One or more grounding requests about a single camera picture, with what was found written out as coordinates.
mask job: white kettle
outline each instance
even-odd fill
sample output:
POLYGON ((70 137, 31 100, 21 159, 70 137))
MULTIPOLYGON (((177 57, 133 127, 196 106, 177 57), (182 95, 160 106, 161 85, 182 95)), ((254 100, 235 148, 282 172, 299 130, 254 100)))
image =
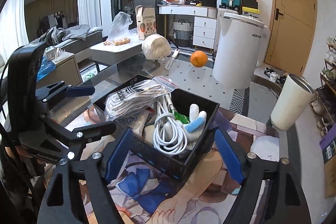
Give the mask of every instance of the white kettle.
POLYGON ((213 67, 213 77, 225 89, 246 89, 253 73, 263 63, 269 29, 261 21, 242 15, 224 13, 213 67))

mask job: green packet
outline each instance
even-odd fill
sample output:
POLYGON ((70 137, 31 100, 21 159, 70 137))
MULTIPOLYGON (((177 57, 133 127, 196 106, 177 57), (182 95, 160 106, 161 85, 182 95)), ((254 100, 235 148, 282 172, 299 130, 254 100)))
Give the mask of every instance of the green packet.
POLYGON ((189 124, 190 123, 189 117, 187 117, 183 114, 180 114, 176 111, 175 111, 175 120, 181 121, 182 124, 189 124))

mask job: door handle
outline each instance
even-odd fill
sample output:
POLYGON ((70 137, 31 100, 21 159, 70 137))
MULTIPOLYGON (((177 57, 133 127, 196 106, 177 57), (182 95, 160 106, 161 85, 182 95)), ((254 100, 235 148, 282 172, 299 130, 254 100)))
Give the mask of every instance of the door handle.
POLYGON ((279 9, 277 8, 277 9, 275 10, 275 20, 278 20, 279 15, 283 16, 284 14, 280 13, 280 12, 279 12, 279 9))

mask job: gray blanket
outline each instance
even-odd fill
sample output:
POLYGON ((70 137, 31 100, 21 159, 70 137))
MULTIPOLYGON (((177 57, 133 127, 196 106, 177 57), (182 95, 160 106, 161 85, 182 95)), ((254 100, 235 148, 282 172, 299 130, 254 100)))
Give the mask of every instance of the gray blanket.
POLYGON ((76 25, 68 29, 52 27, 33 42, 45 41, 48 46, 55 46, 67 39, 82 39, 85 41, 89 30, 89 25, 76 25))

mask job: white thermos cup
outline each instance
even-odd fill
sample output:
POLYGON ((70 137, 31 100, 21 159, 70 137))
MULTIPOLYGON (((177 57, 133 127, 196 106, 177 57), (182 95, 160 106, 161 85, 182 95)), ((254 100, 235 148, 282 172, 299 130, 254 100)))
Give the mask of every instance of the white thermos cup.
POLYGON ((279 130, 288 130, 300 117, 313 97, 314 89, 307 80, 289 74, 272 111, 272 125, 279 130))

